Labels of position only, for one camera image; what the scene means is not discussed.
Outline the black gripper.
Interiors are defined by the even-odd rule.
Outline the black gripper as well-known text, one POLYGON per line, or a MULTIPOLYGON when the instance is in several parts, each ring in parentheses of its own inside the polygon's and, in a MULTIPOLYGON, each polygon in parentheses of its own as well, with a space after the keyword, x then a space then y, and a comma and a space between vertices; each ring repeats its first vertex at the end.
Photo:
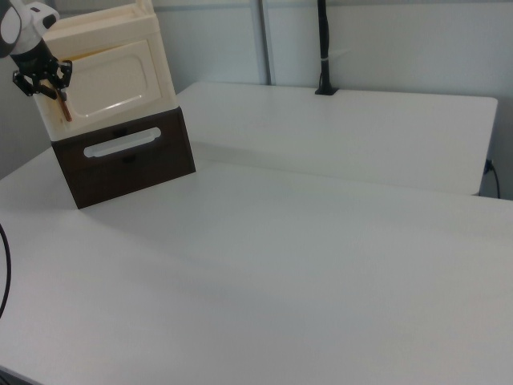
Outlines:
POLYGON ((13 83, 25 95, 31 97, 42 94, 50 99, 60 97, 66 100, 63 91, 71 82, 73 63, 70 60, 63 62, 55 60, 44 39, 27 52, 11 54, 10 57, 18 67, 18 71, 13 72, 13 83), (41 84, 39 79, 31 83, 25 76, 42 76, 45 72, 51 88, 41 84))

